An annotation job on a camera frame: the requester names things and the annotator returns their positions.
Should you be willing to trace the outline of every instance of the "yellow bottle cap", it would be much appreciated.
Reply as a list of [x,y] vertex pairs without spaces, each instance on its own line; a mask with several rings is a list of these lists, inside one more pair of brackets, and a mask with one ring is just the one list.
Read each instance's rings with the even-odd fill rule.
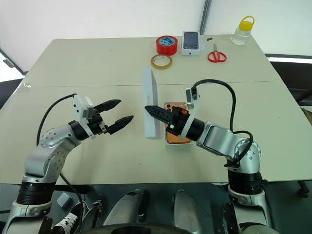
[[[249,21],[244,21],[245,19],[247,18],[252,18],[253,21],[252,22],[249,22]],[[254,17],[252,16],[246,16],[244,17],[241,22],[239,23],[239,26],[238,28],[242,31],[251,31],[251,29],[253,28],[253,25],[254,25]]]

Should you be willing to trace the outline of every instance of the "plastic bottle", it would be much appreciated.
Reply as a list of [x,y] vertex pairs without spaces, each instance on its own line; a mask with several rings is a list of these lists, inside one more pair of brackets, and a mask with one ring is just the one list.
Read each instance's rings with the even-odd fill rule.
[[[247,18],[252,18],[253,21],[245,21]],[[235,45],[244,45],[252,33],[252,28],[254,25],[254,18],[252,16],[244,17],[239,23],[238,28],[236,28],[231,40]]]

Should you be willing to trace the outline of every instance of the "white foam block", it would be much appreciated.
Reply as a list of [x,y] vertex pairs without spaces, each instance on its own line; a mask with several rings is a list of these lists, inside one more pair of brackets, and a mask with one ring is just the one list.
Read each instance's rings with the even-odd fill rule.
[[[142,70],[142,90],[143,90],[143,106],[158,106],[157,83],[150,67]],[[144,135],[147,138],[159,138],[160,123],[159,120],[152,117],[147,110],[144,109]]]

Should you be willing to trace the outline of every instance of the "orange object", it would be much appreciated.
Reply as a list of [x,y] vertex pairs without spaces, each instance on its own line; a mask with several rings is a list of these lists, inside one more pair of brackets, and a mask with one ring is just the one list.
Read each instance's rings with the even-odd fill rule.
[[[177,107],[181,107],[183,109],[186,109],[186,104],[185,102],[167,102],[165,103],[165,109],[166,110],[171,110],[171,108],[173,106],[177,106]],[[180,139],[180,136],[175,136],[173,135],[172,133],[168,133],[166,132],[166,141],[169,143],[169,144],[188,144],[191,142],[191,140],[189,139],[184,139],[184,140],[181,140]]]

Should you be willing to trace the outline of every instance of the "red tape roll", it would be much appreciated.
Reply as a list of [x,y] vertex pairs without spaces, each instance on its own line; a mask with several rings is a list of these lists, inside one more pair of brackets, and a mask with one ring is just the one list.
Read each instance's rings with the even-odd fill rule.
[[174,55],[177,51],[177,39],[173,36],[162,36],[156,40],[157,53]]

